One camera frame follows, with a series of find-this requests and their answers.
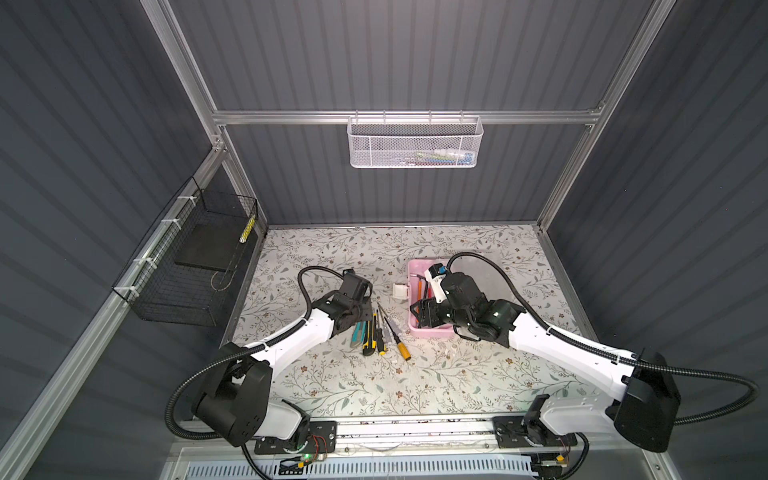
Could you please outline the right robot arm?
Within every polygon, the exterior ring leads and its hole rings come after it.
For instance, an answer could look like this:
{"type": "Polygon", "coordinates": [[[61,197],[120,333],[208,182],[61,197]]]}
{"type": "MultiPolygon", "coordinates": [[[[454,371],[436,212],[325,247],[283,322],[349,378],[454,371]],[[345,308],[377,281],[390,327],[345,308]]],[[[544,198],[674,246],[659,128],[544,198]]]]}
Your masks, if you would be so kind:
{"type": "Polygon", "coordinates": [[[461,338],[485,341],[541,357],[597,388],[574,398],[538,395],[525,414],[522,432],[536,445],[571,434],[617,433],[656,453],[668,449],[680,394],[664,359],[647,355],[649,368],[621,363],[627,351],[542,326],[528,307],[490,300],[474,279],[435,264],[423,274],[432,297],[415,302],[417,313],[449,324],[461,338]]]}

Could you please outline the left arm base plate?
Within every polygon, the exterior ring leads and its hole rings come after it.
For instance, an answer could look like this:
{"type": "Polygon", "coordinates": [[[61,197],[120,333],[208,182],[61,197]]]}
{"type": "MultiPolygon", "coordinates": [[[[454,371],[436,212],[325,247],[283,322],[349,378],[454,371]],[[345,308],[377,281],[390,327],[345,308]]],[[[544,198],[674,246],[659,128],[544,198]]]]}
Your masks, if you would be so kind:
{"type": "Polygon", "coordinates": [[[311,420],[302,424],[287,440],[256,437],[252,452],[256,455],[329,454],[336,448],[338,423],[311,420]]]}

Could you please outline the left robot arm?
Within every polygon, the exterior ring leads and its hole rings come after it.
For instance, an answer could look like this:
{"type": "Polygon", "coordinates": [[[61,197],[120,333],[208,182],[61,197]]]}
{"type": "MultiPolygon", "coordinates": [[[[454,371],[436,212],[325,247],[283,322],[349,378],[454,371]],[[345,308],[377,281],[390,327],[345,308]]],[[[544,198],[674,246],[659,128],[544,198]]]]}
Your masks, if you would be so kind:
{"type": "Polygon", "coordinates": [[[191,412],[215,438],[242,447],[253,438],[285,441],[293,448],[305,444],[310,416],[287,400],[272,400],[273,381],[312,348],[372,318],[373,285],[354,270],[306,267],[298,276],[306,311],[288,326],[266,338],[240,347],[229,343],[219,356],[224,363],[202,375],[191,412]],[[340,286],[317,300],[303,283],[310,271],[330,273],[340,286]]]}

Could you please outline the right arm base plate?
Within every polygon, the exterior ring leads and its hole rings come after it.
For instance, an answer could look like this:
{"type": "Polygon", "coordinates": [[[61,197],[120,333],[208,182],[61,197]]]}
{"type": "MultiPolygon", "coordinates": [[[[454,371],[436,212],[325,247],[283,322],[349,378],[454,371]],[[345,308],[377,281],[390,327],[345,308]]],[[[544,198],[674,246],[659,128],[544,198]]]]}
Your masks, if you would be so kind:
{"type": "Polygon", "coordinates": [[[574,433],[558,436],[538,420],[529,422],[523,415],[495,416],[491,422],[500,448],[563,447],[569,450],[578,444],[574,433]]]}

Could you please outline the pink plastic tool box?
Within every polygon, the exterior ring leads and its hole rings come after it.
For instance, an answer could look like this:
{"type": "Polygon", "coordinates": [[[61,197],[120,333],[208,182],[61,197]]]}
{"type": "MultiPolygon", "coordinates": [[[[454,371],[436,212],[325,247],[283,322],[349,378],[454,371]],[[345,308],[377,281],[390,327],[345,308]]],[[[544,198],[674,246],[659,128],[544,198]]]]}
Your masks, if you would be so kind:
{"type": "Polygon", "coordinates": [[[419,339],[449,339],[461,330],[468,332],[466,313],[451,304],[450,295],[445,293],[441,285],[442,281],[451,273],[447,266],[447,259],[409,260],[406,273],[407,279],[403,285],[404,292],[396,293],[396,288],[393,288],[393,295],[397,299],[408,301],[406,325],[411,335],[419,339]],[[428,328],[416,329],[413,324],[414,319],[409,311],[410,305],[413,304],[411,303],[411,274],[418,274],[421,279],[426,277],[431,284],[432,296],[426,299],[429,308],[428,328]]]}

